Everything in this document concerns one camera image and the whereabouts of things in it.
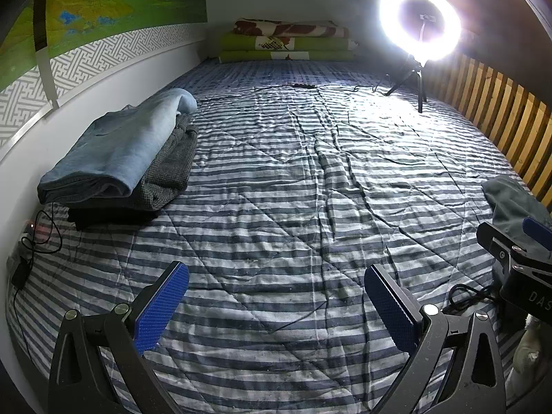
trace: wooden headboard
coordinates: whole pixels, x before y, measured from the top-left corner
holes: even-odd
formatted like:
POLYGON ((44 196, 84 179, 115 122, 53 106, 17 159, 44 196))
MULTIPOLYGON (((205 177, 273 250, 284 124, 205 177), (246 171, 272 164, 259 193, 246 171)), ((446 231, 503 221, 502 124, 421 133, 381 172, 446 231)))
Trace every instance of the wooden headboard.
POLYGON ((510 161, 534 196, 552 210, 550 106, 512 79, 461 53, 429 62, 429 95, 471 121, 510 161))

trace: ring light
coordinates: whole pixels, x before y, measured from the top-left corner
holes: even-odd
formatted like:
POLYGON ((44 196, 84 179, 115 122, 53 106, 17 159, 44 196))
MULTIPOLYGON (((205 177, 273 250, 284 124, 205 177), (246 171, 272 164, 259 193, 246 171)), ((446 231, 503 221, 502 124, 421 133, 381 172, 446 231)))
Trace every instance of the ring light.
POLYGON ((405 0, 381 0, 380 20, 387 37, 397 46, 414 56, 423 67, 428 60, 437 60, 451 53, 460 39, 460 19, 446 0, 428 0, 441 12, 444 20, 443 34, 428 42, 413 38, 401 26, 399 13, 405 0))

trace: power adapter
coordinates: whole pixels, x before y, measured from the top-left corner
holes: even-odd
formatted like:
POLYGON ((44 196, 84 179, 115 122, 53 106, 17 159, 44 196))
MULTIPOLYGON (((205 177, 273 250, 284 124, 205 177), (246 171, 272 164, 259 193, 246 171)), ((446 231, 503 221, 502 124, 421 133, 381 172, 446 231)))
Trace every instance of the power adapter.
POLYGON ((12 275, 12 285, 17 289, 23 289, 25 282, 31 273, 31 266, 23 257, 19 257, 19 265, 12 275))
POLYGON ((293 84, 292 87, 296 89, 315 89, 316 85, 313 84, 293 84))

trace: geometric patterned wallpaper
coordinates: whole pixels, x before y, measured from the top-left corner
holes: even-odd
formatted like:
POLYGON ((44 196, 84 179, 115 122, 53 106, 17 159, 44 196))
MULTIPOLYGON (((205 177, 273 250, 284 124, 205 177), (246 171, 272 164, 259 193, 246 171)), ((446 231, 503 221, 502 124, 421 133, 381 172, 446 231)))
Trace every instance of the geometric patterned wallpaper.
POLYGON ((0 92, 0 147, 47 103, 38 66, 0 92))
MULTIPOLYGON (((205 23, 157 26, 116 34, 50 59, 58 98, 88 79, 158 49, 205 40, 205 23)), ((0 147, 48 101, 38 67, 0 92, 0 147)))

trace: blue and white striped comforter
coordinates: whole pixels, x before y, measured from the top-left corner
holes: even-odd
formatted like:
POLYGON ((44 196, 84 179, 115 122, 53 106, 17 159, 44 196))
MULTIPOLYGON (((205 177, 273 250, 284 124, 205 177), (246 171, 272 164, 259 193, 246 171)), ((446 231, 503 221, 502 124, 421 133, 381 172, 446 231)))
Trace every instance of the blue and white striped comforter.
MULTIPOLYGON (((407 90, 390 98, 351 91, 375 81, 360 65, 275 61, 206 62, 173 82, 199 105, 188 189, 137 232, 77 232, 54 206, 63 249, 37 256, 17 298, 39 370, 49 373, 65 311, 108 311, 181 260, 190 289, 145 356, 183 412, 374 407, 407 355, 366 297, 366 266, 383 263, 440 307, 454 284, 487 285, 493 259, 475 231, 492 213, 481 183, 515 176, 449 106, 430 100, 418 114, 407 90), (272 87, 294 82, 318 87, 272 87)), ((501 338, 505 362, 514 342, 501 338)), ((125 406, 136 411, 103 354, 125 406)))

